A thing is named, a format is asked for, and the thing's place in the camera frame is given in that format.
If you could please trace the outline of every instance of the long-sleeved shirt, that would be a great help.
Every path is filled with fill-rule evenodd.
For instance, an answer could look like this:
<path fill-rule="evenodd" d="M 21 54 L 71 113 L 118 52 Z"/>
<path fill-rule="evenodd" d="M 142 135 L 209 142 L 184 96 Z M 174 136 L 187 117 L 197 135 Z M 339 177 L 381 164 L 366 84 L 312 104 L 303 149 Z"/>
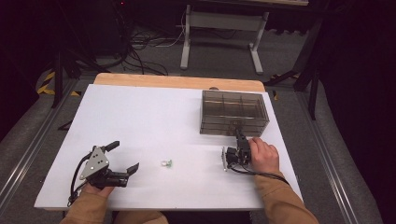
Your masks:
<path fill-rule="evenodd" d="M 318 223 L 308 211 L 303 201 L 292 188 L 277 179 L 256 175 L 257 189 L 264 201 L 265 214 L 271 224 Z M 81 192 L 61 224 L 99 224 L 103 223 L 107 199 L 98 195 Z M 120 212 L 115 224 L 167 224 L 166 217 L 160 212 Z"/>

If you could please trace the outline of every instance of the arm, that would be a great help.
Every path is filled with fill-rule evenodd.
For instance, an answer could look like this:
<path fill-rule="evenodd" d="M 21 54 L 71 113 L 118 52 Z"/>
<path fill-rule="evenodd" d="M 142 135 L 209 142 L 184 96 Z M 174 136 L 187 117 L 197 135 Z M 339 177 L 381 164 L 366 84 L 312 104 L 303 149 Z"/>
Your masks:
<path fill-rule="evenodd" d="M 102 190 L 87 184 L 71 206 L 61 224 L 103 223 L 107 208 L 108 195 L 114 187 Z"/>
<path fill-rule="evenodd" d="M 274 146 L 268 146 L 257 137 L 250 139 L 249 144 L 252 165 L 256 172 L 284 177 L 279 171 L 279 155 Z M 254 180 L 264 201 L 265 214 L 270 223 L 318 223 L 288 184 L 260 175 L 256 175 Z"/>

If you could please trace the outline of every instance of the sleeve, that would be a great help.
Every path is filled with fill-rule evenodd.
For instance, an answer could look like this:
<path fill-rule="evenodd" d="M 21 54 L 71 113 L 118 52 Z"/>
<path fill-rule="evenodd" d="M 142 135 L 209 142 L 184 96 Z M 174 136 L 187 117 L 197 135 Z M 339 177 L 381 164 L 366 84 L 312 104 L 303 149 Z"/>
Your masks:
<path fill-rule="evenodd" d="M 305 208 L 303 201 L 288 184 L 261 175 L 255 175 L 254 180 L 264 201 L 265 214 L 270 223 L 318 223 L 315 216 Z"/>
<path fill-rule="evenodd" d="M 106 198 L 87 192 L 81 192 L 71 206 L 66 217 L 61 221 L 61 224 L 103 223 L 106 207 Z"/>

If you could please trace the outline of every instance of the clear plastic object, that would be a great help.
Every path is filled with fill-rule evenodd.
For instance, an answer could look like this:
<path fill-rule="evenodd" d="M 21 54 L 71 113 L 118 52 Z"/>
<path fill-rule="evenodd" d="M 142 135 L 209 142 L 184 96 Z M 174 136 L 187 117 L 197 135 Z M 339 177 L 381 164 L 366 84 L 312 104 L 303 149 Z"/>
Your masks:
<path fill-rule="evenodd" d="M 203 91 L 201 121 L 203 134 L 261 136 L 270 120 L 261 94 Z"/>

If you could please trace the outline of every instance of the white table surface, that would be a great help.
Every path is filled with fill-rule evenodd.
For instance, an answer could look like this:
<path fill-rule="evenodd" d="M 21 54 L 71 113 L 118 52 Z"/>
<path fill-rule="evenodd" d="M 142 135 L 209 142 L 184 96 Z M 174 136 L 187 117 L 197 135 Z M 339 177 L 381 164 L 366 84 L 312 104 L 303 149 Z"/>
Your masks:
<path fill-rule="evenodd" d="M 268 93 L 257 93 L 270 118 L 262 139 L 276 146 L 280 170 L 302 198 Z M 126 172 L 138 162 L 140 167 L 126 188 L 110 195 L 111 210 L 263 208 L 253 176 L 223 171 L 221 149 L 236 147 L 235 137 L 199 134 L 201 101 L 201 90 L 90 85 L 35 207 L 66 210 L 81 158 L 93 146 L 120 141 L 106 153 L 109 168 Z M 173 161 L 171 168 L 161 166 L 167 160 Z"/>

